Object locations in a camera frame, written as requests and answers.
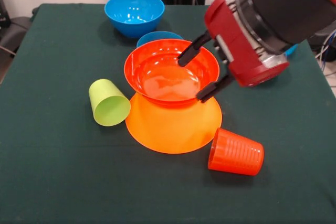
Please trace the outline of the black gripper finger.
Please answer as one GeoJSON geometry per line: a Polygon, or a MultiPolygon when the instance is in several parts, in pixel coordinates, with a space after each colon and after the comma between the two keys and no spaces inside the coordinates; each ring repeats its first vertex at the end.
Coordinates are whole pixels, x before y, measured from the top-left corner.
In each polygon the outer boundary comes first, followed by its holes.
{"type": "Polygon", "coordinates": [[[211,82],[207,86],[205,86],[197,93],[196,98],[202,103],[205,103],[222,89],[230,85],[233,81],[234,77],[230,74],[226,74],[220,80],[216,82],[211,82]]]}
{"type": "Polygon", "coordinates": [[[206,30],[202,35],[193,40],[192,43],[178,56],[178,65],[180,67],[185,67],[189,64],[199,54],[200,48],[210,40],[212,40],[212,38],[208,30],[206,30]]]}

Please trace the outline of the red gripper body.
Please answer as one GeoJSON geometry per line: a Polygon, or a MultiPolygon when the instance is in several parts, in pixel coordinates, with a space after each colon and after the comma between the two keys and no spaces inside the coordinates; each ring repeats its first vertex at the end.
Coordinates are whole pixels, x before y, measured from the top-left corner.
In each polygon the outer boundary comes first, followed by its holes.
{"type": "Polygon", "coordinates": [[[288,66],[283,53],[270,54],[240,17],[236,0],[214,0],[205,13],[205,25],[219,44],[228,69],[241,86],[256,86],[281,74],[288,66]]]}

